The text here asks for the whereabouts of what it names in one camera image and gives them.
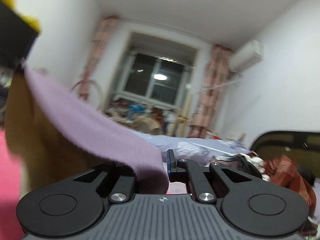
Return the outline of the pink hula hoop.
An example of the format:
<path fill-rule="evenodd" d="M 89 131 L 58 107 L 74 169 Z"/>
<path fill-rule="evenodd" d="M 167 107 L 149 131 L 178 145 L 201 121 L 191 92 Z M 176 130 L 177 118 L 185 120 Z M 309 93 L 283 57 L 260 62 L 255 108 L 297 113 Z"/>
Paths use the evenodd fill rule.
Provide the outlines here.
<path fill-rule="evenodd" d="M 88 102 L 91 86 L 93 86 L 97 91 L 98 106 L 96 110 L 100 111 L 103 103 L 103 91 L 96 81 L 90 79 L 82 79 L 71 88 L 71 92 L 73 92 L 78 87 L 79 89 L 77 92 L 77 97 L 82 101 Z"/>

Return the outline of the white air conditioner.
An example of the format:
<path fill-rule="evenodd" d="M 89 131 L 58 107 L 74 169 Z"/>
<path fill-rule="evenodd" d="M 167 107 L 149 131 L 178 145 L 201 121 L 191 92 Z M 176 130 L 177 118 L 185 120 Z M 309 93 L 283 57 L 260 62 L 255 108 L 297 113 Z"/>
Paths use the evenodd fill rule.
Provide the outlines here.
<path fill-rule="evenodd" d="M 242 72 L 244 69 L 260 61 L 263 55 L 263 44 L 256 39 L 252 39 L 231 56 L 229 70 L 234 73 Z"/>

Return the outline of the window with bars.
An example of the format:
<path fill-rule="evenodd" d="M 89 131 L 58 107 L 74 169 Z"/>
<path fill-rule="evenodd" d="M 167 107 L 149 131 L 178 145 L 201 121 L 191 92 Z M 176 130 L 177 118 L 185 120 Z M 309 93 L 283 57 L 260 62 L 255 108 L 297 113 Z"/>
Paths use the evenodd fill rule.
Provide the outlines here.
<path fill-rule="evenodd" d="M 113 85 L 112 98 L 164 109 L 184 105 L 197 49 L 162 37 L 132 32 Z"/>

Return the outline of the pink towel blanket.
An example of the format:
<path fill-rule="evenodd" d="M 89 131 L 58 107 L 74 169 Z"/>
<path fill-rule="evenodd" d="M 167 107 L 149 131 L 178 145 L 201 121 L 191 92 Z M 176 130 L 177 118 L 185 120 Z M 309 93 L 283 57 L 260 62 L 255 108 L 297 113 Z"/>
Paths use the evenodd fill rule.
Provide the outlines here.
<path fill-rule="evenodd" d="M 20 198 L 21 163 L 7 148 L 1 131 L 1 239 L 21 239 L 23 231 L 16 217 Z"/>

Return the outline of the pink checked curtain left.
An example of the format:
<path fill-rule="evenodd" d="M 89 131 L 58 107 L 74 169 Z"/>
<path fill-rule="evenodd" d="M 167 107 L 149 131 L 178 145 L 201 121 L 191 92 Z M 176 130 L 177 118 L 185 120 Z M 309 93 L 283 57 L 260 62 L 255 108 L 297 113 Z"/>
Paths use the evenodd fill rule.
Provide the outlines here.
<path fill-rule="evenodd" d="M 81 79 L 91 78 L 104 54 L 108 41 L 111 38 L 118 21 L 118 15 L 110 15 L 100 21 L 92 40 L 91 49 Z"/>

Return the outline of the tan cat bed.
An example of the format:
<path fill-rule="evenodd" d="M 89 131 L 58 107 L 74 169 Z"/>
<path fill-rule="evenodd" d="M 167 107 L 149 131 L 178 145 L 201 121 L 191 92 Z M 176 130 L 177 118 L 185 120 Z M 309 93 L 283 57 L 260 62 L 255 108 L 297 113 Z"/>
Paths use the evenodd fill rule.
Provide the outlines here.
<path fill-rule="evenodd" d="M 151 134 L 151 135 L 162 135 L 162 128 L 161 124 L 152 119 L 148 118 L 146 116 L 138 116 L 130 123 L 130 127 L 138 132 L 142 132 L 145 134 Z"/>

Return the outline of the pink checked curtain right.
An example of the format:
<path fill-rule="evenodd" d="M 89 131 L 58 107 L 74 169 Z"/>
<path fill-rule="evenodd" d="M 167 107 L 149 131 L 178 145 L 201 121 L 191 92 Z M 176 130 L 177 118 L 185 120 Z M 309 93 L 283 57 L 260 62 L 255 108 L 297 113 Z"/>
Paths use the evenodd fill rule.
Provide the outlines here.
<path fill-rule="evenodd" d="M 190 125 L 190 138 L 204 138 L 219 107 L 224 84 L 229 76 L 232 50 L 220 44 L 213 45 L 205 67 L 197 107 Z"/>

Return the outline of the wooden easel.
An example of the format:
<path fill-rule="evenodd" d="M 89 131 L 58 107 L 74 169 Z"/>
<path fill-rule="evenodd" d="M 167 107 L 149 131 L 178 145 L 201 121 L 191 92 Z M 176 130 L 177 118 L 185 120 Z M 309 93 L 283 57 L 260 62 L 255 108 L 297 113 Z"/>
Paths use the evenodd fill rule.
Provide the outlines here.
<path fill-rule="evenodd" d="M 183 109 L 176 111 L 176 119 L 170 131 L 171 137 L 183 138 L 189 123 L 189 114 L 193 103 L 193 94 L 188 93 Z"/>

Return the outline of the blue plush toy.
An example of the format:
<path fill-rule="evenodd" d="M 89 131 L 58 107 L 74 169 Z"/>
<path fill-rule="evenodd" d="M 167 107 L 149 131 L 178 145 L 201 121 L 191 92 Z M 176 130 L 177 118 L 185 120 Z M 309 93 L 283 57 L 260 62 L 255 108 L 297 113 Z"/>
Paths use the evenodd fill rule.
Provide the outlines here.
<path fill-rule="evenodd" d="M 143 115 L 145 113 L 145 106 L 140 103 L 133 103 L 129 105 L 127 118 L 133 120 L 133 115 Z"/>

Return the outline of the red plaid garment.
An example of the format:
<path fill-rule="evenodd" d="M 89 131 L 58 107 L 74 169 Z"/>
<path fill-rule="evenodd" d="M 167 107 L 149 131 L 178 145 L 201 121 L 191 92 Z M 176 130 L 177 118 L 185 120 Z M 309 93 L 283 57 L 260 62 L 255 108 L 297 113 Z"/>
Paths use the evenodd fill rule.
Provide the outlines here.
<path fill-rule="evenodd" d="M 296 163 L 285 155 L 278 159 L 264 161 L 265 174 L 269 182 L 299 194 L 307 202 L 309 212 L 313 213 L 317 199 L 312 186 L 300 175 Z"/>

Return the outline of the purple fleece shirt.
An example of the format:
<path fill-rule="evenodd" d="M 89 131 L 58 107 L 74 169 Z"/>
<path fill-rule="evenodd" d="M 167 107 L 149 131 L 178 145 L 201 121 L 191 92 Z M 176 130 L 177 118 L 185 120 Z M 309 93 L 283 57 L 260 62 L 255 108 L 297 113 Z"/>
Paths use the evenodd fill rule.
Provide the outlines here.
<path fill-rule="evenodd" d="M 4 128 L 9 151 L 22 159 L 21 195 L 106 161 L 130 167 L 140 193 L 168 190 L 157 147 L 39 70 L 13 74 Z"/>

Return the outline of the blue-grey floral duvet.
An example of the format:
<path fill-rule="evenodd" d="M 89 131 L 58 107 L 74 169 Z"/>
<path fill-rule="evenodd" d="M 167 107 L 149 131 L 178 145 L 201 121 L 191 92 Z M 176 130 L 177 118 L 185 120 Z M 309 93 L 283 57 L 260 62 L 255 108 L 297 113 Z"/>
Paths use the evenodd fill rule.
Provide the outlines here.
<path fill-rule="evenodd" d="M 173 150 L 176 159 L 191 159 L 198 162 L 201 166 L 208 164 L 215 157 L 233 157 L 238 153 L 250 153 L 250 150 L 237 141 L 178 138 L 166 135 L 150 135 L 137 131 L 133 131 L 133 133 L 156 146 L 161 151 L 164 162 L 167 161 L 168 150 Z"/>

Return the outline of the dark bed headboard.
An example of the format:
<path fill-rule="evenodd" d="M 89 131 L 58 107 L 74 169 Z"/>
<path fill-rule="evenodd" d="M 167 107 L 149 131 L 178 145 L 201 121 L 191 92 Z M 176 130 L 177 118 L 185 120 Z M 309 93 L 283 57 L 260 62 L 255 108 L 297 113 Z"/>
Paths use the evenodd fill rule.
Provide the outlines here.
<path fill-rule="evenodd" d="M 302 131 L 271 131 L 259 136 L 250 150 L 261 159 L 287 156 L 298 166 L 307 168 L 319 178 L 319 133 Z"/>

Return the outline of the pink checked curtain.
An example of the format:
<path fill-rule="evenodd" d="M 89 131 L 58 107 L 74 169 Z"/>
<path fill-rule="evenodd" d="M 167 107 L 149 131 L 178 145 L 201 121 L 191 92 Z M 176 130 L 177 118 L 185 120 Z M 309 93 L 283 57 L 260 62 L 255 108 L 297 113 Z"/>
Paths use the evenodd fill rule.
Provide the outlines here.
<path fill-rule="evenodd" d="M 224 84 L 229 76 L 232 50 L 220 44 L 213 45 L 205 67 L 197 107 L 190 125 L 190 138 L 204 138 L 219 107 Z"/>
<path fill-rule="evenodd" d="M 118 21 L 118 15 L 110 15 L 100 21 L 92 40 L 91 49 L 81 79 L 91 78 L 104 54 L 108 41 L 111 38 Z"/>

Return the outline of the black and beige jacket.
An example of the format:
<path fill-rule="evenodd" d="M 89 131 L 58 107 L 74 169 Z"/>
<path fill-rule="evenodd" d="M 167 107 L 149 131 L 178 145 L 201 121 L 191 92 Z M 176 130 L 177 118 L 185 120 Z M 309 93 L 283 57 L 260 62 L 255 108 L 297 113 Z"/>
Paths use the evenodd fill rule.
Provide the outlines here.
<path fill-rule="evenodd" d="M 236 154 L 234 156 L 216 156 L 213 158 L 212 162 L 236 168 L 241 172 L 250 174 L 259 179 L 263 178 L 261 172 L 251 161 L 247 160 L 244 155 Z"/>

